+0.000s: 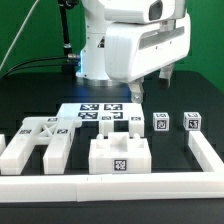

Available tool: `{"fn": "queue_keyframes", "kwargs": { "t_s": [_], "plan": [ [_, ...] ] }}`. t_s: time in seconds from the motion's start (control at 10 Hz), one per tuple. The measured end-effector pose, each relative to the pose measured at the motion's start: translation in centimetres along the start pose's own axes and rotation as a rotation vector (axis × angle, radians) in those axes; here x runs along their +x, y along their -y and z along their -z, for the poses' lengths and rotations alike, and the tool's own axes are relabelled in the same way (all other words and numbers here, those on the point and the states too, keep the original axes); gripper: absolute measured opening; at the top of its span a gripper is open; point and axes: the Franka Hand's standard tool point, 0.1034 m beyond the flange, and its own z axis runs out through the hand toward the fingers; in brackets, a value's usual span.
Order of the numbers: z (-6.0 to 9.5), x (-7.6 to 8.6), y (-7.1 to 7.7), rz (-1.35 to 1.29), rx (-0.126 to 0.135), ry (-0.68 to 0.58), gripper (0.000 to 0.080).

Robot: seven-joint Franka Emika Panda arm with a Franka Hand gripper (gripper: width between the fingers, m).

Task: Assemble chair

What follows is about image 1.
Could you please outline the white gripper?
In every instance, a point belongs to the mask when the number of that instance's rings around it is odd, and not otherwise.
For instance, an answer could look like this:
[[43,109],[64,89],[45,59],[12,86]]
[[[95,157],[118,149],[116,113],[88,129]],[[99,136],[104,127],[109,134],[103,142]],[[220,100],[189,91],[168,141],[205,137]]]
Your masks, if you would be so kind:
[[131,101],[142,103],[143,80],[139,78],[161,68],[159,86],[168,88],[174,70],[172,63],[189,52],[190,31],[188,13],[170,31],[161,31],[159,23],[112,23],[105,36],[105,71],[112,80],[130,82]]

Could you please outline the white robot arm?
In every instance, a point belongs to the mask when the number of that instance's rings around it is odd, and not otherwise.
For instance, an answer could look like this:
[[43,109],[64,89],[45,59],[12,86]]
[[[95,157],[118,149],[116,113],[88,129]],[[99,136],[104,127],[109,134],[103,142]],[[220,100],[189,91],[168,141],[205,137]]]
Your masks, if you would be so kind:
[[131,100],[144,98],[144,77],[159,73],[165,89],[176,61],[190,49],[186,0],[81,0],[86,43],[79,79],[95,86],[128,85]]

